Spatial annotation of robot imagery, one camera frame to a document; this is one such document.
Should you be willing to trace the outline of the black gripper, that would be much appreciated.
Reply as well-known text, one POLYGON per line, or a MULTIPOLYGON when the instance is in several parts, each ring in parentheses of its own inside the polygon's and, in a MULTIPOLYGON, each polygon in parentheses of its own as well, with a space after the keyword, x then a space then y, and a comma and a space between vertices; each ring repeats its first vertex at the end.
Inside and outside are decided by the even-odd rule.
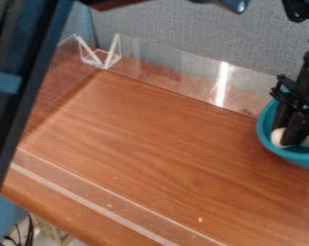
MULTIPOLYGON (((278 75, 277 80, 270 92, 274 99, 286 101, 291 106, 298 101, 309 108, 309 52, 303 56, 297 79, 278 75)), ((286 128, 281 138, 283 146, 309 146, 309 110, 294 111, 289 104, 278 104, 273 129, 286 128)))

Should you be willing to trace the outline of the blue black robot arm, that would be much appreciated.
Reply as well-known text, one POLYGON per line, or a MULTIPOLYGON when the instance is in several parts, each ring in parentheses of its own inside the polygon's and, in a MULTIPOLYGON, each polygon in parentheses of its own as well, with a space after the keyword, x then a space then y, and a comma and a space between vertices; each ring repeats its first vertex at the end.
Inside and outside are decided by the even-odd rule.
MULTIPOLYGON (((0 189, 48 72, 74 2, 106 11, 149 0, 2 0, 0 2, 0 189)), ((281 0, 287 19, 309 19, 309 0, 281 0)), ((297 146, 309 136, 309 51, 295 80, 277 77, 271 96, 279 102, 273 127, 281 144, 297 146)))

